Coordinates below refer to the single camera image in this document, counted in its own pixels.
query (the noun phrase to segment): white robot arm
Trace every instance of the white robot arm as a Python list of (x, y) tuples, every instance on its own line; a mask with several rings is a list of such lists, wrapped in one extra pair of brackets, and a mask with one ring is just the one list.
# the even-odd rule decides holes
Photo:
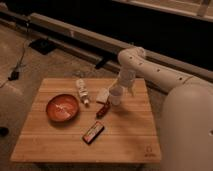
[[(169, 93), (162, 111), (162, 171), (213, 171), (213, 85), (145, 57), (143, 48), (134, 47), (118, 60)], [(119, 77), (122, 84), (126, 78)]]

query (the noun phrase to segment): chocolate bar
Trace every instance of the chocolate bar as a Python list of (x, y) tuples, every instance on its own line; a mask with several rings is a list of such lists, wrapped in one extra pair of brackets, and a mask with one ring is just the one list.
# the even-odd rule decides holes
[(87, 132), (83, 135), (82, 139), (91, 144), (92, 141), (104, 130), (104, 126), (101, 122), (97, 121)]

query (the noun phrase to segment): cable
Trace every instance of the cable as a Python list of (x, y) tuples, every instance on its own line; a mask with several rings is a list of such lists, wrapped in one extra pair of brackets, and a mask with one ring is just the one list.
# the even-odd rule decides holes
[(19, 78), (19, 68), (22, 67), (22, 63), (23, 63), (23, 59), (24, 59), (24, 56), (25, 56), (25, 52), (26, 52), (26, 49), (25, 49), (25, 44), (28, 40), (28, 37), (29, 37), (29, 23), (27, 22), (27, 30), (26, 30), (26, 39), (25, 41), (23, 42), (23, 50), (22, 50), (22, 55), (20, 57), (20, 59), (18, 60), (16, 66), (13, 68), (11, 74), (10, 74), (10, 77), (8, 77), (8, 80), (9, 81), (13, 81), (13, 80), (18, 80)]

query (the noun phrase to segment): orange object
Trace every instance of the orange object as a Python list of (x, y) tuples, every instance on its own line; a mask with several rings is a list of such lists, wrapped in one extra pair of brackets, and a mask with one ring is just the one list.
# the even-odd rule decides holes
[(61, 94), (50, 100), (46, 113), (50, 120), (63, 122), (77, 115), (79, 105), (77, 99), (69, 94)]

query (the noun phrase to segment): wooden table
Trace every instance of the wooden table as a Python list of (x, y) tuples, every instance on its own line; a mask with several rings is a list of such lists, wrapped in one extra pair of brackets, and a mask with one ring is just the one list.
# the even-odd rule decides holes
[(102, 107), (95, 102), (98, 91), (113, 79), (84, 79), (91, 97), (86, 108), (80, 104), (79, 115), (63, 124), (51, 123), (45, 112), (47, 102), (58, 94), (75, 97), (76, 79), (44, 79), (11, 160), (16, 162), (74, 163), (158, 163), (161, 151), (153, 115), (143, 79), (134, 84), (135, 97), (125, 91), (121, 105), (112, 106), (100, 121), (105, 130), (91, 144), (82, 135), (95, 123), (95, 114)]

